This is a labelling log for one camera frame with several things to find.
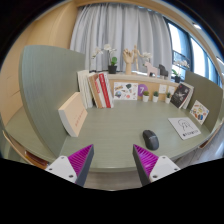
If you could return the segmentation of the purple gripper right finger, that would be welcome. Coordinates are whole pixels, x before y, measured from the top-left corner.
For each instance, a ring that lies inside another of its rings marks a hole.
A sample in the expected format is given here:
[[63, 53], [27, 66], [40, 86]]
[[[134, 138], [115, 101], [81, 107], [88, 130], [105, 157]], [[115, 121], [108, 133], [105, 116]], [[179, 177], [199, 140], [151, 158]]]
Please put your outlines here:
[[143, 186], [180, 170], [167, 156], [158, 157], [136, 144], [133, 145], [133, 157]]

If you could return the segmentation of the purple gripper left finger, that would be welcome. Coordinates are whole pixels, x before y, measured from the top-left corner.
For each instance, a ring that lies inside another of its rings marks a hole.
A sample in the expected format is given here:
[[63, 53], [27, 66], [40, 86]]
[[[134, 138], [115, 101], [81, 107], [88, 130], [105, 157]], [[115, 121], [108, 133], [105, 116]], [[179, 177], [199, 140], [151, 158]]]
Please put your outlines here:
[[94, 146], [86, 146], [70, 156], [60, 156], [46, 171], [83, 187], [94, 155]]

